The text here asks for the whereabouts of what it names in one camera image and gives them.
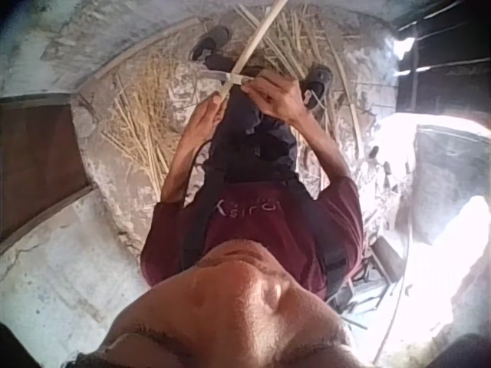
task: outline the maroon t-shirt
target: maroon t-shirt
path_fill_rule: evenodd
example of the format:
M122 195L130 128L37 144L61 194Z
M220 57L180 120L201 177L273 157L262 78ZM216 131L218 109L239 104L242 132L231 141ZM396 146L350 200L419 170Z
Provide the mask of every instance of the maroon t-shirt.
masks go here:
M227 240L253 240L264 245L299 284L324 299L326 277L315 252L313 234L295 201L280 183L225 185L209 221L203 255ZM361 259L363 246L356 185L349 178L336 179L321 192L315 205L326 222L335 224L329 231L346 249L350 274ZM195 202L181 210L176 203L161 202L155 206L141 254L143 276L150 285L180 271L180 245L195 211Z

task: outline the dark pants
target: dark pants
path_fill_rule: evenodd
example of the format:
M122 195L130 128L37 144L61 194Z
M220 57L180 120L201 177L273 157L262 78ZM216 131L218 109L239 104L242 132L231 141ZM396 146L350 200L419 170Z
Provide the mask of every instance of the dark pants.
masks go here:
M230 72L231 58L211 55L205 61L210 70ZM246 68L254 77L260 68ZM297 143L287 124L259 111L252 100L234 86L223 121L212 138L205 171L218 166L226 171L226 182L258 182L274 179L278 172L294 175Z

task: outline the white stick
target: white stick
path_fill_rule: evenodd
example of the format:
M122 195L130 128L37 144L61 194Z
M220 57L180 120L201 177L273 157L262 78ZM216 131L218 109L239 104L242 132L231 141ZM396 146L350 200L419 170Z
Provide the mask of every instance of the white stick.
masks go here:
M275 4L272 6L271 11L265 16L261 24L255 30L254 35L249 39L249 42L245 46L244 51L242 52L239 59L237 60L236 65L232 69L233 74L240 74L242 69L247 64L247 61L249 61L250 57L252 56L252 53L254 52L255 48L258 47L259 42L262 40L262 37L268 30L269 26L271 25L271 23L273 23L273 21L278 16L279 12L283 9L283 7L287 2L288 0L275 1ZM220 96L222 96L222 98L225 98L229 94L232 86L233 83L231 82L225 83L220 89Z

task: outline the hand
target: hand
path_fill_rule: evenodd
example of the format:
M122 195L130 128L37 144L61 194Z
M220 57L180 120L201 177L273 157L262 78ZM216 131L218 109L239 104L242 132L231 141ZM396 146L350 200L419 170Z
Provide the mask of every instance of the hand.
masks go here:
M242 90L263 113L293 127L301 123L308 114L300 84L292 77L283 77L265 69L255 79L243 84Z
M214 93L198 103L184 130L182 141L197 148L211 140L216 127L223 120L227 102Z

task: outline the black shoe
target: black shoe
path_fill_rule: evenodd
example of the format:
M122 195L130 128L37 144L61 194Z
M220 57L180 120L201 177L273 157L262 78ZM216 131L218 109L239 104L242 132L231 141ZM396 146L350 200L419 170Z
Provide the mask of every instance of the black shoe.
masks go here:
M191 61L204 61L207 56L215 54L232 38L232 32L222 25L217 25L207 31L199 39L196 46L189 53Z
M318 100L322 101L322 98L329 92L331 85L331 69L320 64L312 65L307 77L301 82L302 96L306 102L307 110L314 109L318 105Z

